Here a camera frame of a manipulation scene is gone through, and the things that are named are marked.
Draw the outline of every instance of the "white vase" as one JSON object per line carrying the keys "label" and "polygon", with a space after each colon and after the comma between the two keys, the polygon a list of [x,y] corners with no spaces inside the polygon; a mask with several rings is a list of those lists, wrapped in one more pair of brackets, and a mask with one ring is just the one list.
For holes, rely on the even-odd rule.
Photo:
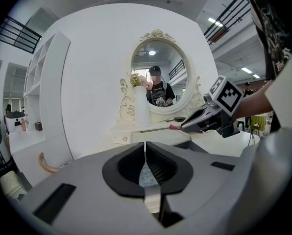
{"label": "white vase", "polygon": [[146,97],[146,87],[134,87],[135,98],[135,124],[138,127],[146,127],[150,122],[149,103]]}

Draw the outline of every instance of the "railing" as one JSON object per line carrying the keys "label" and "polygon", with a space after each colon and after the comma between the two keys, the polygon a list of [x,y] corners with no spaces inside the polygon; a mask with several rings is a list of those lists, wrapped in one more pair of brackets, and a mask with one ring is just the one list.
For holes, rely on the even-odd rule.
{"label": "railing", "polygon": [[0,41],[32,54],[40,38],[37,32],[9,16],[0,25]]}
{"label": "railing", "polygon": [[237,22],[241,22],[242,17],[246,15],[250,10],[251,7],[249,0],[233,0],[204,33],[209,45],[215,43],[226,33],[228,33],[229,29],[234,24],[236,24]]}
{"label": "railing", "polygon": [[172,69],[172,71],[169,73],[170,80],[175,77],[182,69],[185,68],[185,64],[183,60],[180,60],[180,62]]}

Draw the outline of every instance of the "white mirror frame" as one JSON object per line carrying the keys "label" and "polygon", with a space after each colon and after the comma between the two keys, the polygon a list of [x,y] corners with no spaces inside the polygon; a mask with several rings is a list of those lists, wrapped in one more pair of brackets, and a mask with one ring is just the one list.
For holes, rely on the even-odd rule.
{"label": "white mirror frame", "polygon": [[185,115],[189,115],[195,109],[197,109],[197,107],[204,105],[202,95],[199,93],[200,78],[196,75],[196,70],[191,59],[184,53],[182,48],[176,43],[176,40],[173,37],[167,33],[164,34],[162,30],[157,29],[142,36],[131,49],[128,58],[126,59],[125,78],[122,78],[120,81],[122,86],[121,90],[124,93],[121,102],[120,116],[124,121],[133,121],[135,118],[134,91],[129,79],[135,52],[144,44],[153,42],[166,44],[178,52],[178,54],[183,59],[183,62],[185,63],[187,71],[187,85],[185,94],[181,97],[179,102],[166,108],[157,107],[149,103],[150,112],[155,115],[173,115],[175,113],[181,112],[182,116],[186,117]]}

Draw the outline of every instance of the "mirror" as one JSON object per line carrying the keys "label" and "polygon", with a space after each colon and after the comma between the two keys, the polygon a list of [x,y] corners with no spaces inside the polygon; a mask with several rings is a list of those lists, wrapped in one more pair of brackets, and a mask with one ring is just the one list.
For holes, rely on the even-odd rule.
{"label": "mirror", "polygon": [[152,82],[146,97],[150,104],[169,107],[186,91],[187,72],[181,55],[168,43],[152,41],[137,47],[132,70]]}

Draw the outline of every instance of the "ceiling light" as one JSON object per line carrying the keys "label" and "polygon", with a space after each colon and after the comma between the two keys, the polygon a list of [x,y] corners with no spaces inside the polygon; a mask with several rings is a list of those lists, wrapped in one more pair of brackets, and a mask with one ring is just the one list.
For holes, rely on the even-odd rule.
{"label": "ceiling light", "polygon": [[242,70],[245,71],[245,72],[247,72],[247,73],[249,73],[249,74],[252,73],[252,71],[248,70],[246,67],[243,67]]}
{"label": "ceiling light", "polygon": [[209,18],[209,21],[210,21],[211,23],[215,23],[218,27],[222,27],[222,26],[223,26],[223,24],[221,24],[221,23],[219,23],[219,22],[216,22],[213,18]]}

